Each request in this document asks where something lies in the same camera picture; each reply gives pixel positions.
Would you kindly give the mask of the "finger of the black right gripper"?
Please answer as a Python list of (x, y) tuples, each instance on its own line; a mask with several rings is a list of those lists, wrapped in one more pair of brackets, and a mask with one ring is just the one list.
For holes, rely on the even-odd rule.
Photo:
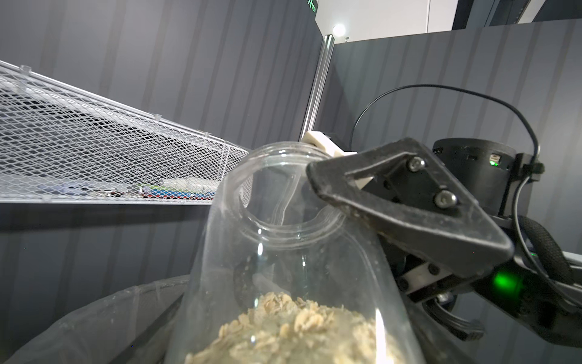
[(422, 303), (424, 311), (460, 341), (478, 341), (484, 336), (484, 326), (478, 320), (468, 321), (451, 314), (437, 299)]
[(306, 174), (324, 202), (456, 277), (482, 275), (514, 255), (510, 237), (441, 160), (412, 138), (311, 162)]

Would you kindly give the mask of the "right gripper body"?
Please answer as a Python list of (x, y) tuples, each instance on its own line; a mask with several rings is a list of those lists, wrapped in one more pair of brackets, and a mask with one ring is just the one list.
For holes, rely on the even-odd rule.
[[(498, 214), (512, 176), (515, 155), (460, 154), (453, 156), (445, 154), (437, 157), (478, 201), (483, 211), (510, 237), (506, 221), (499, 218)], [(415, 303), (429, 300), (442, 292), (479, 280), (496, 268), (472, 278), (459, 278), (386, 241), (391, 248), (388, 254), (390, 264), (396, 268), (396, 283), (400, 290)]]

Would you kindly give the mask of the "oatmeal jar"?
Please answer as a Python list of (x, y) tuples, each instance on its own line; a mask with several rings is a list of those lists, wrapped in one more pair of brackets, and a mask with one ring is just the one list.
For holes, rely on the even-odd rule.
[(376, 233), (319, 199), (304, 143), (220, 183), (167, 363), (422, 363)]

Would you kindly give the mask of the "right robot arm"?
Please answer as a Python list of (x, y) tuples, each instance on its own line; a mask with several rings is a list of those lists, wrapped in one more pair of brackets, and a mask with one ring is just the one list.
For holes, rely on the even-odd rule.
[(545, 341), (578, 348), (581, 264), (519, 206), (543, 170), (485, 140), (427, 148), (406, 138), (313, 162), (307, 176), (322, 200), (385, 239), (400, 291), (457, 338), (477, 340), (483, 328), (438, 297), (472, 291)]

